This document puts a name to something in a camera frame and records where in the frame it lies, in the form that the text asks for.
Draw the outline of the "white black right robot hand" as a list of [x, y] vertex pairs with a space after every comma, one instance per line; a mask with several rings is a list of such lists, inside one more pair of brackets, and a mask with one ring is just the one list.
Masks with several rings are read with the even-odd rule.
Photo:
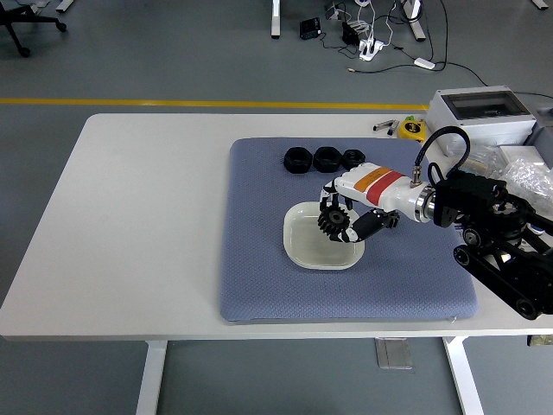
[[332, 241], [357, 243], [395, 227], [401, 214], [428, 222], [424, 209], [432, 193], [428, 182], [413, 185], [396, 170], [362, 163], [322, 188], [318, 226]]

